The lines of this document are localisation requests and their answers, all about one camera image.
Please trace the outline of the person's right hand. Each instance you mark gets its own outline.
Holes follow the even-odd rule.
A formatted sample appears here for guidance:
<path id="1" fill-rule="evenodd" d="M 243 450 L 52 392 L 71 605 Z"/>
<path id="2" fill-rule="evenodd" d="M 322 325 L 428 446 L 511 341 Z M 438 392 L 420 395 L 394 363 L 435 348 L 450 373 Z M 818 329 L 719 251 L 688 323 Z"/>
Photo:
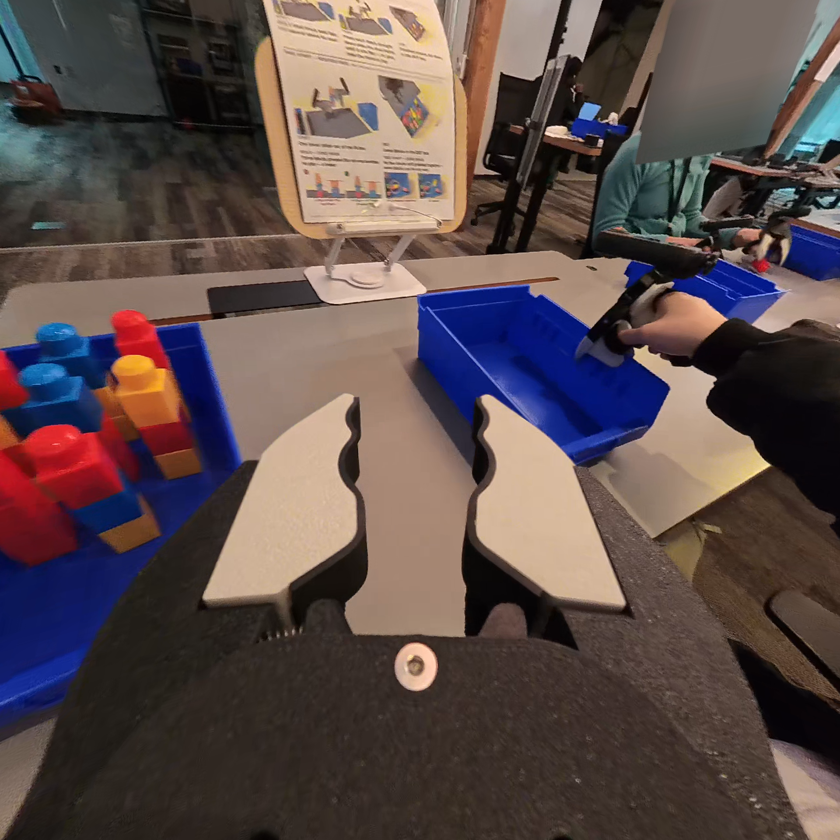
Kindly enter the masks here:
<path id="1" fill-rule="evenodd" d="M 656 298 L 653 314 L 652 321 L 619 331 L 617 339 L 669 361 L 691 361 L 699 347 L 727 321 L 708 302 L 672 290 Z"/>

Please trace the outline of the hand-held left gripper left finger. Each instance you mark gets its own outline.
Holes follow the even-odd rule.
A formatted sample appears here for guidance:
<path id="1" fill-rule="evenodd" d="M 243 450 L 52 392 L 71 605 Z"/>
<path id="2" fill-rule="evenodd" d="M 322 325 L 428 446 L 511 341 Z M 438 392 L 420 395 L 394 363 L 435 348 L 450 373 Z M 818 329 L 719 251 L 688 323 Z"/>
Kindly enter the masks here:
<path id="1" fill-rule="evenodd" d="M 206 608 L 269 606 L 282 627 L 346 606 L 368 573 L 361 402 L 341 394 L 259 458 L 203 593 Z"/>

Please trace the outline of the dark storage shelf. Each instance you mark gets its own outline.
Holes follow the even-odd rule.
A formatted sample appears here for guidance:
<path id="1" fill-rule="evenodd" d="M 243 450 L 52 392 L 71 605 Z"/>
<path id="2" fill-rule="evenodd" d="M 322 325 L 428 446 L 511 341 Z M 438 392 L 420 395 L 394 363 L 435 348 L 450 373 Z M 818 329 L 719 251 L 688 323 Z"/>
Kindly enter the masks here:
<path id="1" fill-rule="evenodd" d="M 139 2 L 167 115 L 184 131 L 251 133 L 253 84 L 232 2 Z"/>

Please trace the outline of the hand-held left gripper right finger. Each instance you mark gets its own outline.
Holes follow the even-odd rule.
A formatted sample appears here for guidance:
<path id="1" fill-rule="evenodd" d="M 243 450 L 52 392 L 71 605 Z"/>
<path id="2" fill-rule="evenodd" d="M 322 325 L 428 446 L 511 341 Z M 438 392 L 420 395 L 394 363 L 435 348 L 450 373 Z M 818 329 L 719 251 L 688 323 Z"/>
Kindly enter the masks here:
<path id="1" fill-rule="evenodd" d="M 476 483 L 464 537 L 465 634 L 516 606 L 526 635 L 561 636 L 564 611 L 623 614 L 627 598 L 572 460 L 496 397 L 476 399 Z"/>

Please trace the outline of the brown wooden column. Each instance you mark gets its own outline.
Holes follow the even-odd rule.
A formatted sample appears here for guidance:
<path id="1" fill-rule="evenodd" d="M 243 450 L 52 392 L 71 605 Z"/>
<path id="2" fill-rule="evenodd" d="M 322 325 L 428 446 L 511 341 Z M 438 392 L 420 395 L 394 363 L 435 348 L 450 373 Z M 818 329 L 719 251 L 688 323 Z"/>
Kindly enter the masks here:
<path id="1" fill-rule="evenodd" d="M 470 2 L 462 83 L 467 101 L 468 129 L 480 135 L 501 37 L 505 1 Z"/>

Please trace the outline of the small red floor object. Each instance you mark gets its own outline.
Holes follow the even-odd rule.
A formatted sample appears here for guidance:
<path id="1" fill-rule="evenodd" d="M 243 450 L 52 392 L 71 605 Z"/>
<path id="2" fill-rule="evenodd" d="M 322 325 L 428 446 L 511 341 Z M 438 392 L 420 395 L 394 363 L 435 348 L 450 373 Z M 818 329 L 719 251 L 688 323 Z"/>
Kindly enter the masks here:
<path id="1" fill-rule="evenodd" d="M 10 80 L 8 109 L 23 124 L 40 125 L 64 120 L 64 109 L 55 89 L 38 77 L 22 76 Z"/>

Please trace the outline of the instruction sheet on stand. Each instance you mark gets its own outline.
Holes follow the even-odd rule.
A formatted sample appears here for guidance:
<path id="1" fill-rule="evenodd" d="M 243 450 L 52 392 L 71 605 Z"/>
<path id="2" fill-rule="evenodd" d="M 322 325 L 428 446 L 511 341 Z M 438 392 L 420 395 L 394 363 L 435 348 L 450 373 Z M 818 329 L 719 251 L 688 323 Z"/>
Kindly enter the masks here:
<path id="1" fill-rule="evenodd" d="M 466 215 L 470 168 L 467 161 L 468 107 L 463 83 L 453 77 L 455 102 L 455 174 L 452 193 L 454 218 L 440 221 L 417 217 L 406 221 L 390 215 L 373 222 L 306 223 L 302 219 L 297 177 L 294 172 L 290 132 L 277 71 L 275 51 L 270 38 L 265 38 L 255 54 L 255 78 L 259 104 L 264 118 L 266 140 L 275 176 L 281 212 L 288 223 L 304 238 L 327 241 L 329 250 L 320 265 L 303 269 L 293 280 L 273 280 L 266 288 L 267 304 L 255 309 L 299 308 L 305 306 L 345 306 L 351 303 L 420 298 L 427 294 L 424 283 L 404 266 L 400 258 L 419 235 L 452 233 Z M 383 260 L 357 264 L 340 264 L 342 246 L 351 238 L 397 236 L 393 250 Z"/>

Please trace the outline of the person's right forearm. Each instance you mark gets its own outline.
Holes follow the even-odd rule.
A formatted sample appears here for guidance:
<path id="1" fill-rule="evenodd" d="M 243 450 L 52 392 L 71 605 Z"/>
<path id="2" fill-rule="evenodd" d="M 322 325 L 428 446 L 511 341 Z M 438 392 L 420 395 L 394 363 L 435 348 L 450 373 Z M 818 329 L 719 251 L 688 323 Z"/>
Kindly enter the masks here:
<path id="1" fill-rule="evenodd" d="M 691 358 L 710 411 L 839 521 L 839 331 L 813 320 L 766 332 L 730 319 Z"/>

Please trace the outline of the black office chair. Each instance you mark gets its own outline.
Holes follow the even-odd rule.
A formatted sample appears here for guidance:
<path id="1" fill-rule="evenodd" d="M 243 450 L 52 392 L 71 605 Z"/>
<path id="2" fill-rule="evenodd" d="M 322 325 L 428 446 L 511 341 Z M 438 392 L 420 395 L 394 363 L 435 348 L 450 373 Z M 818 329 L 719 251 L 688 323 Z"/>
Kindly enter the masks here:
<path id="1" fill-rule="evenodd" d="M 542 79 L 525 80 L 500 74 L 497 105 L 481 163 L 503 183 L 518 171 L 523 135 L 513 131 L 529 118 Z"/>

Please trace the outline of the black tripod stand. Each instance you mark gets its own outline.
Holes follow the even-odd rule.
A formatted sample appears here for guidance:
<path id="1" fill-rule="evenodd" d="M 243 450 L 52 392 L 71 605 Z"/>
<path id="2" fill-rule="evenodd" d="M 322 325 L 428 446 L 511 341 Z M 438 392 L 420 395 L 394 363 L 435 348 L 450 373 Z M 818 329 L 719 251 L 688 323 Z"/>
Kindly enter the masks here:
<path id="1" fill-rule="evenodd" d="M 571 10 L 571 1 L 560 3 L 558 16 L 559 39 L 556 54 L 547 61 L 542 74 L 541 86 L 535 99 L 530 116 L 525 120 L 521 130 L 521 148 L 516 158 L 518 168 L 515 175 L 509 180 L 505 199 L 500 211 L 497 227 L 490 241 L 486 254 L 488 256 L 504 254 L 507 252 L 509 237 L 511 236 L 511 223 L 518 209 L 522 189 L 528 183 L 534 161 L 537 157 L 540 144 L 542 143 L 548 117 L 555 99 L 560 82 L 564 76 L 565 68 L 570 56 L 564 54 L 564 40 L 568 29 L 568 17 Z"/>

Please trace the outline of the person's white garment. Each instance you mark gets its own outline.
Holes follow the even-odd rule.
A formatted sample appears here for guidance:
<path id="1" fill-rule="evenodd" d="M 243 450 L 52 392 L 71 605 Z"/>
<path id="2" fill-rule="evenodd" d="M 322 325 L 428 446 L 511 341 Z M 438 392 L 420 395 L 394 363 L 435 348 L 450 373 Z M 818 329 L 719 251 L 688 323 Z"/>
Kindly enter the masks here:
<path id="1" fill-rule="evenodd" d="M 792 743 L 771 740 L 776 769 L 810 839 L 839 838 L 838 764 Z"/>

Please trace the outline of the slanted wooden beam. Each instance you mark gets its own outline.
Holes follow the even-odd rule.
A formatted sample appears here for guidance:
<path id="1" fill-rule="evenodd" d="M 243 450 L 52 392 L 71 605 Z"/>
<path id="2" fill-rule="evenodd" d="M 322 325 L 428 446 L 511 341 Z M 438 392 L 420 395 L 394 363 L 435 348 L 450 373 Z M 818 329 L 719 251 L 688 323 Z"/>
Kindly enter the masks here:
<path id="1" fill-rule="evenodd" d="M 767 160 L 777 154 L 782 143 L 813 100 L 816 93 L 832 75 L 839 62 L 839 18 L 825 37 L 808 67 L 798 76 L 792 90 L 783 101 L 773 121 L 762 157 Z"/>

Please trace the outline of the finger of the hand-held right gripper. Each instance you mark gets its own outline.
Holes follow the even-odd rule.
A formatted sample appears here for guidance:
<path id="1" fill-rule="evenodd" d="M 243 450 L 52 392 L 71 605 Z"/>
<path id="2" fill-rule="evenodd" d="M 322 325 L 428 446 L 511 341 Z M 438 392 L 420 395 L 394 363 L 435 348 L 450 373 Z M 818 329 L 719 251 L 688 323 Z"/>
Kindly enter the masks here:
<path id="1" fill-rule="evenodd" d="M 606 334 L 597 341 L 583 338 L 575 351 L 575 360 L 591 357 L 610 368 L 617 368 L 634 357 L 634 347 L 621 341 L 617 334 Z"/>

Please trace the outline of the black flat pad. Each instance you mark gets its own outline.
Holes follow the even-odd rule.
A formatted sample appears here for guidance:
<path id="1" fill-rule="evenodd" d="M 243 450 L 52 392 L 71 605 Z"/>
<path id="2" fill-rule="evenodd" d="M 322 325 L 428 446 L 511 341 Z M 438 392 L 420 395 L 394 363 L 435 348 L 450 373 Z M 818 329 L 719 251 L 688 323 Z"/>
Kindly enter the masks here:
<path id="1" fill-rule="evenodd" d="M 206 299 L 213 319 L 324 306 L 305 279 L 210 287 L 206 291 Z"/>

